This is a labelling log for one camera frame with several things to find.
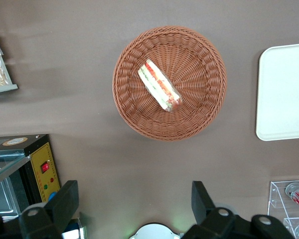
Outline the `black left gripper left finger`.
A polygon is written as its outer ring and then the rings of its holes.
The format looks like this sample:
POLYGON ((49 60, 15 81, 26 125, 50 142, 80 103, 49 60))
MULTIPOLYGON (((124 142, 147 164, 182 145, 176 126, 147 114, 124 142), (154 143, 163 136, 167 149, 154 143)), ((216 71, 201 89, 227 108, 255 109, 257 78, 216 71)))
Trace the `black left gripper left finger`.
POLYGON ((43 207, 32 205, 5 223, 0 216, 0 239, 61 239, 78 206, 78 182, 69 180, 43 207))

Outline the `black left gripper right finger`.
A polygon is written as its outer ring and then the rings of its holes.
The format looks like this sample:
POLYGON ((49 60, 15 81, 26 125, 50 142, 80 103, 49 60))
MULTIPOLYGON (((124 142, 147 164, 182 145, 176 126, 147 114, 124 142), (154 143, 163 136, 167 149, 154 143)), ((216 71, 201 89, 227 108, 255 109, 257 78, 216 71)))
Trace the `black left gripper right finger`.
POLYGON ((217 207, 201 181, 193 181, 191 207, 196 220, 184 239, 292 239, 275 217, 254 215, 247 221, 225 207, 217 207))

